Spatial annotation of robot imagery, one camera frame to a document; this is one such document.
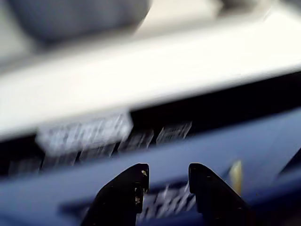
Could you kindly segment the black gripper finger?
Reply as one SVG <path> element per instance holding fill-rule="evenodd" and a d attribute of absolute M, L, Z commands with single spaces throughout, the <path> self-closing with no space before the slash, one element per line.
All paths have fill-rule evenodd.
<path fill-rule="evenodd" d="M 121 172 L 97 193 L 83 226 L 135 226 L 150 184 L 149 165 L 137 163 Z"/>
<path fill-rule="evenodd" d="M 201 163 L 189 165 L 190 193 L 207 226 L 254 226 L 247 203 L 217 174 Z"/>

